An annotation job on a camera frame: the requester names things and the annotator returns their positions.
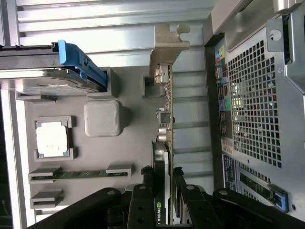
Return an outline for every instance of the screw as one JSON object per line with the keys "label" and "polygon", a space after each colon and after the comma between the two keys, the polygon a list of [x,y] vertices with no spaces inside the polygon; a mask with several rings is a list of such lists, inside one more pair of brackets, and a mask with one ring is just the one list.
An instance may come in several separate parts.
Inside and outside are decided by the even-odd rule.
{"label": "screw", "polygon": [[219,194],[221,194],[221,195],[228,195],[228,192],[225,191],[225,190],[220,190],[220,191],[219,191]]}
{"label": "screw", "polygon": [[191,186],[191,185],[186,186],[186,188],[187,188],[188,190],[193,190],[193,189],[195,189],[194,186]]}

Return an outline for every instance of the blue tab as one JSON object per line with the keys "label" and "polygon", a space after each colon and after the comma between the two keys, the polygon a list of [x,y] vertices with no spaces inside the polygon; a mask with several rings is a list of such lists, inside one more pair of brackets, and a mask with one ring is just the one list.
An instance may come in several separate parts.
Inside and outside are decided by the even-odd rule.
{"label": "blue tab", "polygon": [[93,81],[107,87],[107,74],[99,69],[77,45],[59,40],[58,49],[60,64],[79,69],[82,79],[88,80],[90,77]]}

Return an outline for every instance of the ventilation grille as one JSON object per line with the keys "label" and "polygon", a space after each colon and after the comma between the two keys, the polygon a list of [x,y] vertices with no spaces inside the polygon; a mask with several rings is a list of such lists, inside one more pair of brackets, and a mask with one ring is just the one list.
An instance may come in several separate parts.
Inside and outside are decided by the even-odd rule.
{"label": "ventilation grille", "polygon": [[244,189],[244,195],[245,195],[246,197],[249,197],[249,198],[254,199],[254,200],[256,200],[256,201],[258,201],[258,202],[261,203],[261,201],[260,201],[258,198],[256,198],[255,196],[253,196],[253,195],[252,195],[250,192],[248,192],[246,189]]}
{"label": "ventilation grille", "polygon": [[228,63],[234,149],[281,168],[275,59],[264,41]]}
{"label": "ventilation grille", "polygon": [[253,175],[257,176],[258,178],[261,178],[262,180],[268,182],[269,184],[271,184],[271,180],[269,177],[266,177],[265,175],[255,171],[254,169],[249,168],[248,166],[245,166],[242,163],[239,163],[239,167],[243,168],[244,170],[247,170],[249,173],[252,173]]}

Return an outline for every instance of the blue latch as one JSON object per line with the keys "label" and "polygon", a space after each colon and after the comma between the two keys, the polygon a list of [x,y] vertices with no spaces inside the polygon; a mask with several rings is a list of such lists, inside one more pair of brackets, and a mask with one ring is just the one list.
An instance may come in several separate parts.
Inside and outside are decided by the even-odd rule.
{"label": "blue latch", "polygon": [[59,40],[58,49],[60,64],[79,69],[82,79],[88,80],[89,77],[89,80],[107,87],[107,74],[99,69],[77,45]]}

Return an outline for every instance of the cable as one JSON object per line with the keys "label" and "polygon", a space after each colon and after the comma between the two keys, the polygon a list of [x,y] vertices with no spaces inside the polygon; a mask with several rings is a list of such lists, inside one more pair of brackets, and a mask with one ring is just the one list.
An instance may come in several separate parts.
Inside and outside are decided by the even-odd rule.
{"label": "cable", "polygon": [[8,211],[6,210],[6,207],[5,207],[5,200],[2,200],[2,205],[3,205],[3,208],[4,208],[5,213],[6,213],[8,216],[10,216],[9,213],[8,213]]}

